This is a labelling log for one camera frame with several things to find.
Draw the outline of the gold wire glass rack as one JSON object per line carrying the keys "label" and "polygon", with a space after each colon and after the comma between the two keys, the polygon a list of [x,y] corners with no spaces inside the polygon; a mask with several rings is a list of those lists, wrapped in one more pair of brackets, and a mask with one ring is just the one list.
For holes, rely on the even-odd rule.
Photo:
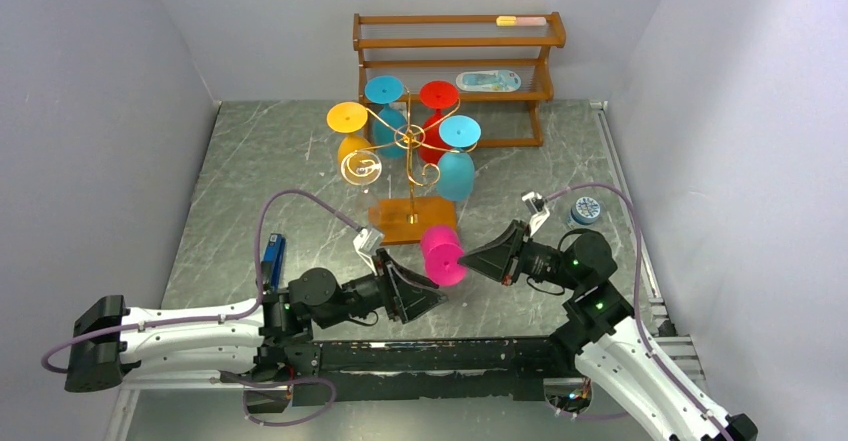
{"label": "gold wire glass rack", "polygon": [[416,191],[434,186],[441,178],[441,170],[434,163],[417,162],[420,148],[435,149],[425,140],[430,132],[412,121],[411,108],[413,96],[404,90],[402,100],[406,104],[404,118],[406,124],[395,128],[371,108],[366,112],[370,117],[387,126],[393,132],[391,143],[404,150],[404,169],[408,184],[408,194],[401,197],[380,198],[376,205],[368,210],[368,219],[384,233],[385,245],[418,243],[423,233],[434,225],[457,226],[455,211],[447,201],[438,201],[433,196],[418,197]]}

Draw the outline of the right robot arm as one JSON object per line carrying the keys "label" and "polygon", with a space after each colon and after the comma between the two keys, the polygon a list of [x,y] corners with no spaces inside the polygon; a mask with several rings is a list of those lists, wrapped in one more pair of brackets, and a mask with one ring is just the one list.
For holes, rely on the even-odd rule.
{"label": "right robot arm", "polygon": [[566,322],[548,338],[549,360],[561,375],[579,372],[606,391],[654,440],[754,440],[744,413],[731,415],[705,394],[661,349],[633,305],[612,284],[618,266],[605,237],[579,228],[568,247],[535,242],[518,220],[459,264],[504,286],[520,276],[560,286]]}

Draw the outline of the clear wine glass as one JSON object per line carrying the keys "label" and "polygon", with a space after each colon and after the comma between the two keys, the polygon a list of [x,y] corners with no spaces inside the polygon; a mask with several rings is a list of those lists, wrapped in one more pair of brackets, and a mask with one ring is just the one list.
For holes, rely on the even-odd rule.
{"label": "clear wine glass", "polygon": [[383,164],[371,150],[357,149],[342,158],[340,172],[345,181],[357,189],[356,207],[368,216],[376,208],[379,198],[374,184],[380,179]]}

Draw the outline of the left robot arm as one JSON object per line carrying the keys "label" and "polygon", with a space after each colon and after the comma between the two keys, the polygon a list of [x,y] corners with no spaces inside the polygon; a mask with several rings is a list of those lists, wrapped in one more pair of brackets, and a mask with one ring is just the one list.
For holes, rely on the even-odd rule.
{"label": "left robot arm", "polygon": [[399,265],[384,249],[368,274],[344,284],[323,267],[252,300],[187,310],[127,307],[120,295],[95,303],[75,325],[64,388],[89,393],[125,378],[179,371],[221,371],[252,381],[317,375],[321,354],[314,329],[363,325],[383,311],[407,324],[448,297],[429,278]]}

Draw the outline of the magenta wine glass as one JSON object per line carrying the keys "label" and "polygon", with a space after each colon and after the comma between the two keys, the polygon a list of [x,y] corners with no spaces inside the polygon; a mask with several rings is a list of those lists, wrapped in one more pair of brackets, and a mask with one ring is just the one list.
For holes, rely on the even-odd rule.
{"label": "magenta wine glass", "polygon": [[465,254],[457,231],[449,225],[428,228],[420,240],[427,276],[440,287],[459,284],[468,269],[459,263]]}

